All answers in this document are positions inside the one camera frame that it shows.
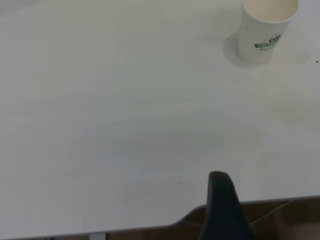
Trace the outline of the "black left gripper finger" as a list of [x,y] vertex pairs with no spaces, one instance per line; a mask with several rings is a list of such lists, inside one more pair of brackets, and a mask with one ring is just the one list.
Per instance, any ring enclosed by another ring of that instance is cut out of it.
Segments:
[[230,176],[213,171],[208,177],[206,216],[200,240],[255,240]]

